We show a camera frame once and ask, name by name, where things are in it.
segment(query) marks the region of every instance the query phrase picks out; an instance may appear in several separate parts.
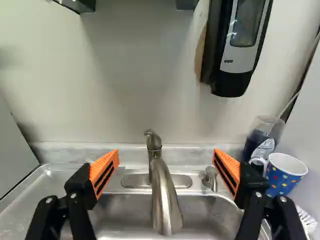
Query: gojo logo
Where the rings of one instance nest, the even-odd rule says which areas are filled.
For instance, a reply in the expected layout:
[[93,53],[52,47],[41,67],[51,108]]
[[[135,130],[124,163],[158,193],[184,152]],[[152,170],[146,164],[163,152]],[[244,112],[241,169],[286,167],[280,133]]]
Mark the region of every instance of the gojo logo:
[[224,60],[225,64],[232,64],[234,61],[233,60]]

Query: blue polka dot cup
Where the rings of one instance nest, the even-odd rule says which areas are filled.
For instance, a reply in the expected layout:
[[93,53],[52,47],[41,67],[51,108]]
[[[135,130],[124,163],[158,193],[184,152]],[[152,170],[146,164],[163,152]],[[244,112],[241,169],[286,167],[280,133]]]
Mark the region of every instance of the blue polka dot cup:
[[283,153],[271,153],[268,160],[254,158],[249,163],[252,162],[264,165],[264,177],[270,184],[265,193],[269,197],[287,195],[308,173],[308,168],[302,161]]

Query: faucet base plate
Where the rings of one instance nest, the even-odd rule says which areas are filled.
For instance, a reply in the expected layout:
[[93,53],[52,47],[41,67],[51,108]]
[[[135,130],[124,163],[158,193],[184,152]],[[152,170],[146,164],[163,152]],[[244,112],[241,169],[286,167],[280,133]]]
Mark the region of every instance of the faucet base plate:
[[[122,187],[126,189],[152,189],[148,173],[128,174],[121,179]],[[175,189],[187,189],[192,185],[192,179],[187,175],[171,174]]]

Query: white wall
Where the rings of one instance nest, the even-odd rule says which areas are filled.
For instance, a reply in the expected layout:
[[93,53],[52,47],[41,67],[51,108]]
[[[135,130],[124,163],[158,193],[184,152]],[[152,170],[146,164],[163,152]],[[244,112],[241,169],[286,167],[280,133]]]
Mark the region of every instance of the white wall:
[[[285,126],[277,152],[302,160],[308,174],[290,197],[320,222],[320,44],[310,65],[298,99]],[[320,240],[320,226],[315,238]]]
[[0,7],[0,88],[31,141],[241,142],[296,86],[319,25],[318,0],[274,0],[260,62],[244,96],[200,86],[195,52],[209,0],[98,0],[79,17],[46,0]]

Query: stainless steel sink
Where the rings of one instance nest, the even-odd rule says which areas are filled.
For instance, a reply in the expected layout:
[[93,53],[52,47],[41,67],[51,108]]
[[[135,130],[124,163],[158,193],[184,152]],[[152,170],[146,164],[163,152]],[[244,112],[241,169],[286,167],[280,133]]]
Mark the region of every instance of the stainless steel sink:
[[[164,239],[153,229],[150,189],[128,189],[120,185],[121,178],[133,172],[127,170],[114,175],[108,189],[89,212],[98,240]],[[221,184],[218,193],[206,187],[199,188],[202,172],[183,174],[190,176],[193,182],[192,187],[177,190],[183,227],[166,239],[235,239],[243,211],[237,208]],[[261,231],[259,239],[268,239],[263,233]],[[61,239],[67,240],[70,235],[71,230],[66,224]]]
[[[14,191],[0,201],[0,238],[24,239],[38,201],[48,195],[64,195],[65,181],[79,165],[45,165],[36,170]],[[152,225],[152,190],[130,189],[121,185],[128,174],[147,173],[144,170],[118,168],[106,186],[103,195],[89,216],[97,240],[117,239],[197,239],[233,240],[239,228],[243,212],[234,204],[221,180],[217,192],[203,186],[203,172],[184,169],[180,172],[192,179],[192,186],[177,189],[178,202],[183,217],[183,227],[171,237],[156,233]],[[261,228],[260,240],[268,240]],[[71,240],[69,223],[61,232],[62,240]]]

